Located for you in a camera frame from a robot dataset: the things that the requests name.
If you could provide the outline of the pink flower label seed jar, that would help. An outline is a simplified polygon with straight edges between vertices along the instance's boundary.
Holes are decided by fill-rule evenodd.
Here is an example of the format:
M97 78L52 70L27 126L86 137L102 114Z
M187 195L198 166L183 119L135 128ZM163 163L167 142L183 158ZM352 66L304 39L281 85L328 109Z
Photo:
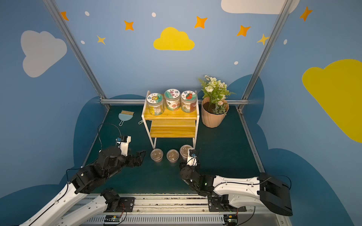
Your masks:
M168 89L164 93L166 107L170 111L176 111L180 108L180 91L177 89Z

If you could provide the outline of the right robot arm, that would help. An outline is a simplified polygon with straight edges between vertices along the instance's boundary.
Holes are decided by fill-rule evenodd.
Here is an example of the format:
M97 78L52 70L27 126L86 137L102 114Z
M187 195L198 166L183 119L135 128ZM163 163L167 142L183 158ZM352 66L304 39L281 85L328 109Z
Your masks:
M180 163L181 179L199 196L207 197L216 211L234 212L247 206L266 207L269 211L290 217L293 215L290 186L275 176L260 173L258 177L236 179L198 172L195 157Z

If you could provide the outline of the sunflower label seed jar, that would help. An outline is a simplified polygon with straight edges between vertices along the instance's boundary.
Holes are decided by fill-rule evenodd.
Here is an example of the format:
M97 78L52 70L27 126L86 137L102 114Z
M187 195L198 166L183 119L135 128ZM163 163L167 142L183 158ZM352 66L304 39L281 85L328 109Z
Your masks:
M159 93L151 93L146 98L151 115L161 115L165 111L164 98Z

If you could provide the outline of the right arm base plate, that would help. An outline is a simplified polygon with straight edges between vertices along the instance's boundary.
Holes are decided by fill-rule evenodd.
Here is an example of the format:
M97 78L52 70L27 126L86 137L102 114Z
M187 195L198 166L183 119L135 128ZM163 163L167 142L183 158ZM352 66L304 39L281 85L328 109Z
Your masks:
M208 196L208 208L210 212L246 212L246 206L242 206L239 208L233 207L229 203L229 196Z

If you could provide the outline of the clear soil cup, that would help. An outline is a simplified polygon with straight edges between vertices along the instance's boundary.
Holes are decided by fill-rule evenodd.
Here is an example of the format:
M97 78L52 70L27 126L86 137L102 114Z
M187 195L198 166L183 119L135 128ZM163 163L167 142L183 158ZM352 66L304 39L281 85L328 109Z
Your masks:
M171 149L167 152L166 157L170 163L176 163L179 160L180 154L177 150Z
M164 156L164 153L161 149L159 148L155 148L154 150L151 151L150 153L150 157L151 159L156 162L156 163L159 163L163 160L163 156Z
M190 149L193 149L193 147L190 145L183 145L180 148L179 152L184 161L186 161L188 159Z

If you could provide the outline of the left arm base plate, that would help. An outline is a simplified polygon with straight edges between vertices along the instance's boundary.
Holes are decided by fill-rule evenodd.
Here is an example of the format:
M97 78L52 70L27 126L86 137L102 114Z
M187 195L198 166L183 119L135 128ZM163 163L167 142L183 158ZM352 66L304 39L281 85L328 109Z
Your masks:
M132 212L134 208L135 197L120 197L116 202L116 206L112 209L113 212L126 211Z

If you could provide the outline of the strawberry label seed jar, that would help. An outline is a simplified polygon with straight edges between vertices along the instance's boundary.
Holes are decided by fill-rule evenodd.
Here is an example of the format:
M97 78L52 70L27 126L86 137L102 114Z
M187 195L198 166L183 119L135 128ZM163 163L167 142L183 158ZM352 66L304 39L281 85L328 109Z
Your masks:
M186 113L192 113L196 110L197 94L193 91L184 91L181 93L181 109Z

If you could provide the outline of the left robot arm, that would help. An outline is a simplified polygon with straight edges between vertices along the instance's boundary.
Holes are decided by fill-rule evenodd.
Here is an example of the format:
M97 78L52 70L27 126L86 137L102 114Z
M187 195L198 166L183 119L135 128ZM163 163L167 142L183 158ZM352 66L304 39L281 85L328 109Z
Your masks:
M21 225L55 225L79 200L104 185L108 179L118 174L123 168L141 166L145 155L146 151L129 155L117 147L101 150L95 162L79 169L51 201Z

